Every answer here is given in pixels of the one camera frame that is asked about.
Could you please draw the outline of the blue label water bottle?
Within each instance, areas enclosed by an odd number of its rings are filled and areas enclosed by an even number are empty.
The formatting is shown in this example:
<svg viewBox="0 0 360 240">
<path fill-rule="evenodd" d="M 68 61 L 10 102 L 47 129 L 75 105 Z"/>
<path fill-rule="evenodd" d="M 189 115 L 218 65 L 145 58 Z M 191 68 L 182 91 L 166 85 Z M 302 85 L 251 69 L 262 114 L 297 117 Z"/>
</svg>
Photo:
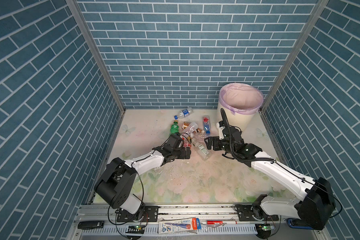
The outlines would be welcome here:
<svg viewBox="0 0 360 240">
<path fill-rule="evenodd" d="M 177 115 L 174 116 L 175 120 L 184 119 L 188 117 L 190 114 L 194 112 L 193 108 L 189 107 L 184 110 L 178 112 Z"/>
</svg>

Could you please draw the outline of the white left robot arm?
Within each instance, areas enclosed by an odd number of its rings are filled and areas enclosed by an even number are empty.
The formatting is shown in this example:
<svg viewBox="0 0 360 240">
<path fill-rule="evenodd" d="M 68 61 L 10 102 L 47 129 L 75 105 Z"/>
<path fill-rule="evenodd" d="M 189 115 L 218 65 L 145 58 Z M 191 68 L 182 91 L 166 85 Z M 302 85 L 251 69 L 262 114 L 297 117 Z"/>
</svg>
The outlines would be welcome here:
<svg viewBox="0 0 360 240">
<path fill-rule="evenodd" d="M 94 190 L 112 209 L 121 208 L 132 215 L 140 213 L 144 202 L 131 193 L 135 179 L 151 169 L 190 157 L 191 148 L 173 148 L 165 144 L 136 159 L 115 158 L 107 164 Z"/>
</svg>

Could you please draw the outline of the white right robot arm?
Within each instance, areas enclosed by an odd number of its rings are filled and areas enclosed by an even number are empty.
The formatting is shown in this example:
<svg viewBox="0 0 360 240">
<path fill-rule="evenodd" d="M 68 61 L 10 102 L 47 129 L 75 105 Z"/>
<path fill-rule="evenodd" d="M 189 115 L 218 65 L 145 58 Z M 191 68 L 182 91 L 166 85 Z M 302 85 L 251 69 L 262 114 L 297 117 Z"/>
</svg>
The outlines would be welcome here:
<svg viewBox="0 0 360 240">
<path fill-rule="evenodd" d="M 207 137 L 208 150 L 224 151 L 232 159 L 260 171 L 293 193 L 293 198 L 259 196 L 252 204 L 258 220 L 280 215 L 304 222 L 314 230 L 322 230 L 336 208 L 331 184 L 324 178 L 305 176 L 278 162 L 260 147 L 245 143 L 238 129 L 222 127 L 219 136 Z"/>
</svg>

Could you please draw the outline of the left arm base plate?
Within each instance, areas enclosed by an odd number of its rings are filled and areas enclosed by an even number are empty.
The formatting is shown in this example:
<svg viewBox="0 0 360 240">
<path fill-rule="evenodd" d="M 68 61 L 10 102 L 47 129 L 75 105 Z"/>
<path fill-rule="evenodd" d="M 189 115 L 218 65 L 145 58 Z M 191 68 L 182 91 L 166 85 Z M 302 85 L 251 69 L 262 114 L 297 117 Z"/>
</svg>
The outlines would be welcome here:
<svg viewBox="0 0 360 240">
<path fill-rule="evenodd" d="M 137 213 L 131 214 L 126 210 L 119 209 L 117 211 L 117 222 L 157 222 L 159 215 L 158 206 L 145 206 L 144 209 L 139 209 Z"/>
</svg>

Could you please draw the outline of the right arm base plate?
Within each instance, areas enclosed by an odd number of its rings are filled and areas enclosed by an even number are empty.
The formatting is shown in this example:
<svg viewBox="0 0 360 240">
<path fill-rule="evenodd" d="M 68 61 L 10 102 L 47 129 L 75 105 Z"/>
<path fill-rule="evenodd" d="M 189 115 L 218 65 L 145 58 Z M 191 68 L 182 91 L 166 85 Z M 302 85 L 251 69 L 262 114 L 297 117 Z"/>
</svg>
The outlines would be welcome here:
<svg viewBox="0 0 360 240">
<path fill-rule="evenodd" d="M 260 207 L 254 207 L 252 205 L 234 205 L 234 210 L 237 212 L 239 221 L 278 221 L 278 215 L 267 215 Z"/>
</svg>

